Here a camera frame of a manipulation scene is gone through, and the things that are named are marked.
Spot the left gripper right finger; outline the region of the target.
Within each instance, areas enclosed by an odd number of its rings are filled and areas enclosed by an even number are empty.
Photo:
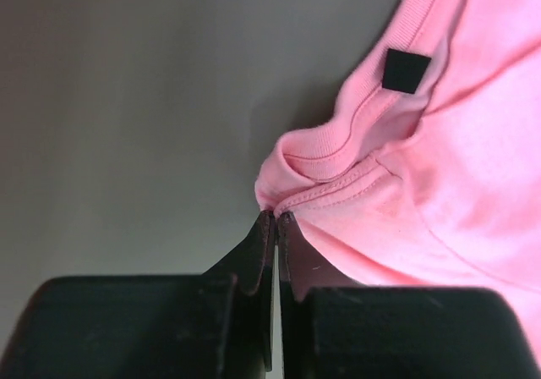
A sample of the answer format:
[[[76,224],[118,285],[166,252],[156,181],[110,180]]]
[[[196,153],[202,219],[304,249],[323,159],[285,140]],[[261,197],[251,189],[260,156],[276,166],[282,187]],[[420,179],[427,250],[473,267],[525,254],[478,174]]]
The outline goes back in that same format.
[[[537,378],[511,307],[485,288],[354,282],[276,223],[287,378]]]

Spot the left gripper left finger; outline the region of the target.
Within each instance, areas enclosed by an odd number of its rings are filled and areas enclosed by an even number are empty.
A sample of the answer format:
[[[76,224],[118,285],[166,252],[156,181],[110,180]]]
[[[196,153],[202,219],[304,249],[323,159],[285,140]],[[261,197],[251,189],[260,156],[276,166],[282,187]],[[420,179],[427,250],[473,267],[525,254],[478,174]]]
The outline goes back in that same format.
[[[4,378],[262,378],[272,368],[276,221],[197,275],[72,276],[30,297]]]

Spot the pink t shirt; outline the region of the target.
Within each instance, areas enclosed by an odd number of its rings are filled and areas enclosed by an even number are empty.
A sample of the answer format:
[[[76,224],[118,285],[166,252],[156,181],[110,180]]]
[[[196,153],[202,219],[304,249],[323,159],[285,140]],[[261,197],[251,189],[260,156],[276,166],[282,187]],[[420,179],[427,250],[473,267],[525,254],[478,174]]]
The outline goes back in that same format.
[[[481,286],[540,351],[540,0],[401,0],[256,200],[368,285]]]

